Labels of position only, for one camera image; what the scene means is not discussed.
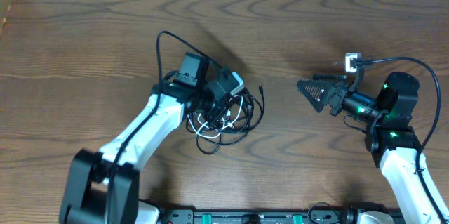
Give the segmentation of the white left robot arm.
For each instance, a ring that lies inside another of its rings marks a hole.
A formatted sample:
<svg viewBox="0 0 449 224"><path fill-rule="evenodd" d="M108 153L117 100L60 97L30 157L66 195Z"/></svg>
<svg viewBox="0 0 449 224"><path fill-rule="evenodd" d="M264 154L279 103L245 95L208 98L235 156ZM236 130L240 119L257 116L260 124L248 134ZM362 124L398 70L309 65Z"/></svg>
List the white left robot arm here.
<svg viewBox="0 0 449 224"><path fill-rule="evenodd" d="M139 115L98 151L74 156L59 213L60 223L157 223L160 210L139 198L140 172L162 141L192 112L208 125L222 120L244 82L227 67L206 80L210 60L186 53L178 71L159 77Z"/></svg>

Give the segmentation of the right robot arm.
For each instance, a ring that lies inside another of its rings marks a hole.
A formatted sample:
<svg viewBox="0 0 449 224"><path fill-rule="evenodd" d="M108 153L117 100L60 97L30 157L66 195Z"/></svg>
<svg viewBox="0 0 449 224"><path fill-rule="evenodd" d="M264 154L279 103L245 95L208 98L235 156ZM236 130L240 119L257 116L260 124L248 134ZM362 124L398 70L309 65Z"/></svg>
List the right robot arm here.
<svg viewBox="0 0 449 224"><path fill-rule="evenodd" d="M376 98L358 90L360 78L316 74L299 80L298 91L317 112L325 106L337 116L346 112L366 123L365 145L377 168L390 184L404 221L446 223L448 208L433 182L421 143L410 125L420 84L405 72L389 74Z"/></svg>

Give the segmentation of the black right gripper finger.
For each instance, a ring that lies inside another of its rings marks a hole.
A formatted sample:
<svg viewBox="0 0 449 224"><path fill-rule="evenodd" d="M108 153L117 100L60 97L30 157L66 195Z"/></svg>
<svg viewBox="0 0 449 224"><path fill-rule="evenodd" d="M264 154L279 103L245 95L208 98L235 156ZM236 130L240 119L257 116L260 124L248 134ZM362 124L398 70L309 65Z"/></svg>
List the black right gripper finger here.
<svg viewBox="0 0 449 224"><path fill-rule="evenodd" d="M324 81L324 80L346 81L347 80L347 75L341 75L341 74L314 74L312 79L314 81Z"/></svg>
<svg viewBox="0 0 449 224"><path fill-rule="evenodd" d="M298 91L311 103L313 108L320 113L329 103L333 82L299 80L296 86Z"/></svg>

